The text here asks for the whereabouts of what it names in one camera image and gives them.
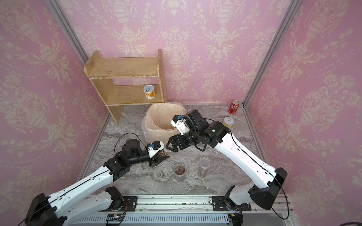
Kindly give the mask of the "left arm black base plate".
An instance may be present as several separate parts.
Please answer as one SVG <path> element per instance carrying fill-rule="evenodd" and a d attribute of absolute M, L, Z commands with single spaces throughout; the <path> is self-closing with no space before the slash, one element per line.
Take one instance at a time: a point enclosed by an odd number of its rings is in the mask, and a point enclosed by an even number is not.
<path fill-rule="evenodd" d="M 111 206 L 108 209 L 101 210 L 101 212 L 134 212 L 137 206 L 137 196 L 124 196 L 121 202 L 116 206 Z"/>

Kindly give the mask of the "clear jar flower tea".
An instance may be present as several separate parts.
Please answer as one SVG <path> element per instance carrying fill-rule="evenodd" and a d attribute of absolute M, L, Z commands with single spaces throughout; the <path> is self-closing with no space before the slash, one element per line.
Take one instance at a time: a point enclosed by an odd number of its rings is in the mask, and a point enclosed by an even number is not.
<path fill-rule="evenodd" d="M 208 158 L 203 157 L 200 159 L 199 161 L 199 171 L 198 171 L 198 176 L 200 178 L 205 178 L 206 177 L 206 173 L 208 171 L 208 169 L 211 166 L 211 162 Z"/>
<path fill-rule="evenodd" d="M 177 181 L 184 181 L 186 178 L 186 168 L 183 165 L 177 165 L 174 169 L 175 178 Z"/>
<path fill-rule="evenodd" d="M 167 156 L 167 153 L 165 151 L 161 150 L 161 151 L 158 151 L 157 156 L 164 157 L 164 156 Z"/>

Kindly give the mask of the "yellow white can on shelf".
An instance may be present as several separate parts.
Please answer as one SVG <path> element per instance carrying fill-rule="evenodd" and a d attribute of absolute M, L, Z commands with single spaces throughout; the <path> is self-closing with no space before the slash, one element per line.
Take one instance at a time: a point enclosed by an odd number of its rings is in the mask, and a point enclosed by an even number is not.
<path fill-rule="evenodd" d="M 146 99 L 153 99 L 155 97 L 155 87 L 153 85 L 146 85 L 143 87 Z"/>

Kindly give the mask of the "yellow white can on table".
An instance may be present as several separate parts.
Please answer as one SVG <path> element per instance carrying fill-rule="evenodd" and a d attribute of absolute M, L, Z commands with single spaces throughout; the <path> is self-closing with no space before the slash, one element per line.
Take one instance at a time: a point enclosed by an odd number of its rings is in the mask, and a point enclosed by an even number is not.
<path fill-rule="evenodd" d="M 222 123 L 225 127 L 232 128 L 235 123 L 235 120 L 232 117 L 227 116 L 224 118 Z"/>

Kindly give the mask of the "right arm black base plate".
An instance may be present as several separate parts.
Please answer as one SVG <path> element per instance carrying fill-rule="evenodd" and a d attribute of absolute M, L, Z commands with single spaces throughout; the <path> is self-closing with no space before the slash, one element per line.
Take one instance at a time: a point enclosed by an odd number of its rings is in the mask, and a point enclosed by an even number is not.
<path fill-rule="evenodd" d="M 243 203 L 241 205 L 235 204 L 230 198 L 225 198 L 224 196 L 216 195 L 211 198 L 211 205 L 213 206 L 213 211 L 251 211 L 251 205 L 249 203 Z"/>

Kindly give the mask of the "red cola can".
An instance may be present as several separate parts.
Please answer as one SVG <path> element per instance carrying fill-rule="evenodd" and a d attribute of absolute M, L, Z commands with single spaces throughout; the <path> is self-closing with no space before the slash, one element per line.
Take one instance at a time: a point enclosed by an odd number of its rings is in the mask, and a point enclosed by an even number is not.
<path fill-rule="evenodd" d="M 229 114 L 235 115 L 237 113 L 239 105 L 240 105 L 240 103 L 238 100 L 233 100 L 229 106 L 229 110 L 228 110 Z"/>

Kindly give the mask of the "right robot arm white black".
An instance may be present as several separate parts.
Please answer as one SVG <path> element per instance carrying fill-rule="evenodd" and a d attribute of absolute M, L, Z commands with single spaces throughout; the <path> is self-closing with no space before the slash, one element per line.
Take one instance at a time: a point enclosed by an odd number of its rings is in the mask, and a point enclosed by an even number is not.
<path fill-rule="evenodd" d="M 230 128 L 219 121 L 209 123 L 196 109 L 174 116 L 171 125 L 179 134 L 169 138 L 167 149 L 178 152 L 202 143 L 224 154 L 252 179 L 250 184 L 229 188 L 224 196 L 229 209 L 235 210 L 245 203 L 272 209 L 288 175 L 283 168 L 276 169 L 262 161 L 237 140 Z"/>

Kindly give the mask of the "wooden two-tier shelf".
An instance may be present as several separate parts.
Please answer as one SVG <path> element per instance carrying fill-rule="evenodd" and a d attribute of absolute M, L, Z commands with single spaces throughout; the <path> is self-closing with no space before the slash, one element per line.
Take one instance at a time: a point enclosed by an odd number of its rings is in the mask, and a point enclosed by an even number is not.
<path fill-rule="evenodd" d="M 103 58 L 97 50 L 85 64 L 84 73 L 115 122 L 120 121 L 126 105 L 168 101 L 162 50 L 155 57 L 125 58 Z M 153 99 L 146 99 L 146 85 L 155 87 Z"/>

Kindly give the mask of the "aluminium mounting rail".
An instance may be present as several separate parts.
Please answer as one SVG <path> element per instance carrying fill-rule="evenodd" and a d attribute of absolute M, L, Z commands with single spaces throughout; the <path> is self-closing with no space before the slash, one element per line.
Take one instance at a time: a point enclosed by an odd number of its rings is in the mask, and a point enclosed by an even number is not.
<path fill-rule="evenodd" d="M 134 212 L 96 212 L 71 225 L 105 225 L 108 214 L 125 214 L 120 225 L 186 225 L 186 224 L 221 224 L 238 225 L 282 225 L 296 226 L 297 218 L 293 212 L 287 212 L 287 203 L 278 197 L 273 211 L 267 211 L 251 205 L 251 211 L 213 211 L 213 195 L 139 195 Z"/>

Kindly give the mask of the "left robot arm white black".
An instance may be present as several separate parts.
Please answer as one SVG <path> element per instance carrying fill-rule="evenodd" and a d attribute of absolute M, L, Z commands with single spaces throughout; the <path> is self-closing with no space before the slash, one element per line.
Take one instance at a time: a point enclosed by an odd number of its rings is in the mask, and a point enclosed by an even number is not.
<path fill-rule="evenodd" d="M 150 167 L 159 165 L 167 159 L 166 156 L 158 156 L 164 147 L 162 141 L 141 148 L 139 140 L 127 140 L 120 152 L 89 176 L 49 196 L 44 193 L 36 196 L 23 222 L 27 226 L 69 226 L 99 211 L 126 208 L 127 203 L 114 186 L 93 198 L 88 196 L 121 178 L 133 165 L 145 162 Z"/>

